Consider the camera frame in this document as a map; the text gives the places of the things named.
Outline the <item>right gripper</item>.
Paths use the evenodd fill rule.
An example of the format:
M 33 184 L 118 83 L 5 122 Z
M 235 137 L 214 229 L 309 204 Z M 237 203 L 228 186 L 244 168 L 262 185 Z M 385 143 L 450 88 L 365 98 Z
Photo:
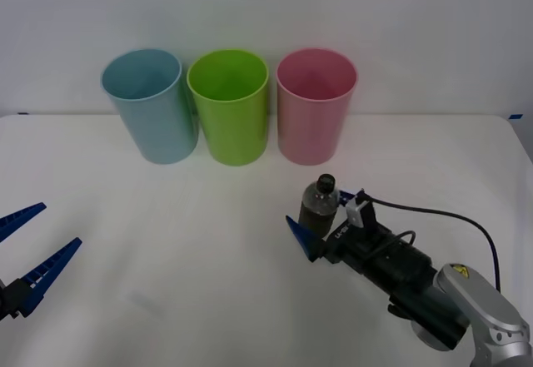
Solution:
M 360 193 L 339 190 L 339 205 L 358 207 L 361 204 Z M 325 257 L 332 264 L 346 264 L 360 275 L 401 276 L 395 253 L 399 249 L 399 241 L 393 243 L 396 235 L 380 224 L 369 231 L 345 220 L 323 239 L 290 216 L 286 216 L 286 223 L 310 262 Z

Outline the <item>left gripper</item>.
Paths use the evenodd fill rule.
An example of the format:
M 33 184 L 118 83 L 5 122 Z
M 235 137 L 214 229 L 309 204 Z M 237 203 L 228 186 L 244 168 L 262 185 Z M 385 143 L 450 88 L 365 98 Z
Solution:
M 1 217 L 0 238 L 8 238 L 46 208 L 46 205 L 40 202 Z M 17 278 L 9 285 L 0 280 L 1 319 L 7 316 L 15 319 L 18 315 L 28 317 L 41 303 L 47 290 L 81 245 L 82 240 L 75 238 L 22 278 Z

